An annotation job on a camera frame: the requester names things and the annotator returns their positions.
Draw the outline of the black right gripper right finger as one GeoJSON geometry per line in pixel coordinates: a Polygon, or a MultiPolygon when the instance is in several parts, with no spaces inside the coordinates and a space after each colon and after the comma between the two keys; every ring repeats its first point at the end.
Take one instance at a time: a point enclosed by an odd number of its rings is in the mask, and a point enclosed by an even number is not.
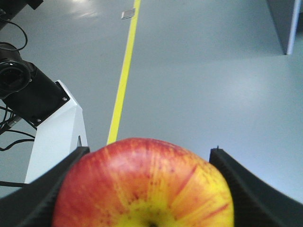
{"type": "Polygon", "coordinates": [[[301,227],[303,205],[274,189],[223,149],[213,148],[209,162],[224,176],[232,193],[237,227],[301,227]]]}

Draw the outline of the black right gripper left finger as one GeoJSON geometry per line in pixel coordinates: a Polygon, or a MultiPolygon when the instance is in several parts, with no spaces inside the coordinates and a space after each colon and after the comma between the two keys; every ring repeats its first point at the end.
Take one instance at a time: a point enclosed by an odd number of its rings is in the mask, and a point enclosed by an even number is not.
{"type": "Polygon", "coordinates": [[[2,227],[49,227],[62,182],[88,147],[77,147],[65,159],[31,183],[0,199],[2,227]]]}

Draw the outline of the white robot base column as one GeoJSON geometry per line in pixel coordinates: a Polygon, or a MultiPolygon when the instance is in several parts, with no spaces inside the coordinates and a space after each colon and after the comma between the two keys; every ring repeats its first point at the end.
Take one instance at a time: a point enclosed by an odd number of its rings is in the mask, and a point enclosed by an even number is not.
{"type": "Polygon", "coordinates": [[[77,147],[88,145],[83,110],[64,83],[58,83],[68,100],[38,125],[25,183],[41,177],[77,147]]]}

